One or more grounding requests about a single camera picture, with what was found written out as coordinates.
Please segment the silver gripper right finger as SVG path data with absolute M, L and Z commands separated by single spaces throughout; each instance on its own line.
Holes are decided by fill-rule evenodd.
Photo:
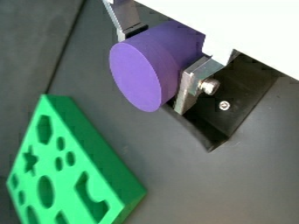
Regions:
M 179 93 L 174 104 L 174 110 L 183 115 L 194 106 L 202 93 L 214 95 L 221 87 L 221 82 L 213 75 L 225 66 L 211 57 L 203 56 L 182 72 Z

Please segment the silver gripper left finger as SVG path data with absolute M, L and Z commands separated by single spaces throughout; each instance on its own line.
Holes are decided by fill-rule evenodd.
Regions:
M 134 37 L 148 29 L 140 20 L 135 0 L 102 0 L 116 27 L 118 41 Z

